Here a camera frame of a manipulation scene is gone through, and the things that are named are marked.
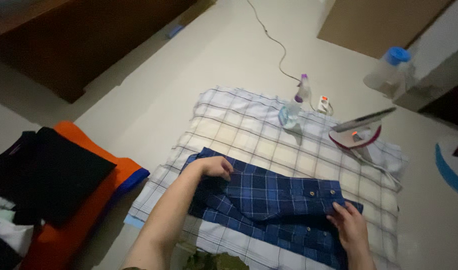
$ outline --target white floor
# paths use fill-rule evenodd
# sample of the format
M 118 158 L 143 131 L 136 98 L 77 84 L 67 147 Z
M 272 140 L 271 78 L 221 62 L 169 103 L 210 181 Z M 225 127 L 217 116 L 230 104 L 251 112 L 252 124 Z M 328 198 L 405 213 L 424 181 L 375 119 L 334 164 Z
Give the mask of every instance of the white floor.
M 350 120 L 392 105 L 362 81 L 374 58 L 316 38 L 323 3 L 253 3 L 270 34 L 287 48 L 283 69 L 295 77 L 307 73 L 313 96 L 328 96 L 335 118 Z M 166 160 L 206 89 L 241 87 L 286 99 L 297 91 L 297 83 L 278 70 L 282 48 L 264 35 L 246 1 L 219 0 L 150 58 L 134 57 L 151 55 L 148 44 L 163 44 L 155 40 L 162 36 L 89 84 L 86 95 L 92 97 L 116 86 L 75 121 L 101 147 L 149 171 Z M 131 69 L 134 63 L 139 67 L 124 79 L 125 66 Z M 120 81 L 113 83 L 114 78 Z M 404 269 L 458 270 L 458 194 L 443 181 L 434 159 L 434 146 L 446 135 L 458 136 L 458 131 L 404 108 L 383 120 L 382 139 L 400 145 L 410 158 L 399 196 L 398 259 Z M 122 224 L 135 196 L 137 191 L 106 217 L 75 269 L 118 269 L 138 233 Z

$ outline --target blue plaid shirt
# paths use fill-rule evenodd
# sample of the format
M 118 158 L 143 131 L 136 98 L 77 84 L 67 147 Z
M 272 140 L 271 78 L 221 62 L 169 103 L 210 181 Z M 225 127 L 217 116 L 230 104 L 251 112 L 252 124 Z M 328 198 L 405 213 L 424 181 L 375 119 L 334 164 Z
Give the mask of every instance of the blue plaid shirt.
M 203 176 L 189 214 L 304 255 L 335 269 L 347 268 L 346 252 L 326 215 L 332 202 L 344 205 L 338 181 L 277 174 L 204 147 L 200 158 L 224 156 L 234 167 L 231 181 Z M 351 202 L 359 212 L 363 206 Z

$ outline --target orange cloth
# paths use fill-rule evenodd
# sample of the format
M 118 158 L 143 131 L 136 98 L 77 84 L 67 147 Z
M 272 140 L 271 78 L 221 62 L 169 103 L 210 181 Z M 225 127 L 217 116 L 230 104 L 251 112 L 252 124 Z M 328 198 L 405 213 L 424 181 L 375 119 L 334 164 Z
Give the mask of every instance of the orange cloth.
M 22 260 L 22 270 L 67 268 L 70 259 L 80 248 L 92 226 L 98 221 L 100 213 L 114 191 L 134 172 L 141 169 L 141 166 L 131 159 L 115 157 L 97 146 L 71 122 L 60 122 L 54 127 L 54 130 L 64 138 L 117 166 L 63 227 L 56 229 L 49 224 L 43 226 L 40 234 L 31 243 L 26 257 Z

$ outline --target ironing cloth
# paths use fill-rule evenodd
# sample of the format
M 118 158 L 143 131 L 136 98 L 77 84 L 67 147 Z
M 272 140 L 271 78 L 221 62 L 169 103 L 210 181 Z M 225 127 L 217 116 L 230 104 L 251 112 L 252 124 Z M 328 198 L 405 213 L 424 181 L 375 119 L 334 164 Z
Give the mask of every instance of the ironing cloth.
M 204 147 L 200 158 L 225 156 Z M 287 177 L 226 156 L 231 181 L 203 176 L 189 214 L 304 255 L 335 269 L 347 269 L 346 252 L 326 215 L 332 202 L 344 205 L 338 181 Z M 363 206 L 351 202 L 359 212 Z
M 398 269 L 396 261 L 397 187 L 381 171 L 340 150 L 328 131 L 339 122 L 302 111 L 299 124 L 282 129 L 278 112 L 286 101 L 239 88 L 217 87 L 199 96 L 189 129 L 164 165 L 158 166 L 129 210 L 145 221 L 190 155 L 204 147 L 277 174 L 337 180 L 345 199 L 364 205 L 369 244 L 379 270 Z M 370 159 L 400 179 L 407 158 L 400 147 L 380 140 L 367 147 Z M 330 269 L 303 255 L 241 232 L 188 215 L 181 241 L 210 253 L 239 256 L 251 269 Z

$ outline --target wall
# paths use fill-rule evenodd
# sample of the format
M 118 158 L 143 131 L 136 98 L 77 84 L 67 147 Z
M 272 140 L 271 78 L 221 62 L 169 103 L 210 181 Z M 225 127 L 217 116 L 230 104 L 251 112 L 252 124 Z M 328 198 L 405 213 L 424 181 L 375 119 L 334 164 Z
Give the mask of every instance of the wall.
M 23 131 L 39 129 L 38 124 L 29 122 L 0 104 L 0 154 L 16 142 Z
M 458 85 L 458 0 L 408 50 L 406 88 L 394 103 L 417 112 Z

